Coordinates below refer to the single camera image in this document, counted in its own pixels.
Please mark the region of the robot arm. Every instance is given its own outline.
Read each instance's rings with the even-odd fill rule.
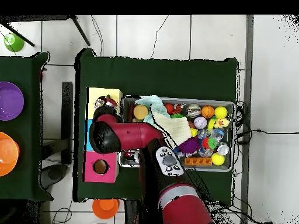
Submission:
[[[213,224],[159,130],[147,123],[122,123],[115,109],[104,105],[95,112],[89,140],[98,153],[140,149],[143,224]]]

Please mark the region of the purple bowl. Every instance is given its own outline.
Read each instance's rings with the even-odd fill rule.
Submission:
[[[0,120],[16,118],[23,110],[24,96],[21,90],[10,82],[0,82]]]

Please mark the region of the pink block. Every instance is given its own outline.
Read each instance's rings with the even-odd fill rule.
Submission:
[[[109,168],[105,174],[97,174],[93,170],[93,164],[97,160],[104,160]],[[98,154],[95,151],[86,152],[85,162],[85,182],[103,182],[114,183],[119,173],[119,164],[117,162],[117,153]]]

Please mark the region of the circular hole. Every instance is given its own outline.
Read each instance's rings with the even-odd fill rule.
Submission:
[[[97,160],[92,165],[92,168],[97,174],[105,174],[108,171],[109,166],[104,160]]]

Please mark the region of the orange cup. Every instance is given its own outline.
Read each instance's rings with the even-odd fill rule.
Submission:
[[[16,166],[19,157],[17,143],[3,132],[0,132],[0,177],[10,173]]]
[[[92,203],[93,213],[101,219],[114,217],[119,209],[119,199],[96,199]]]

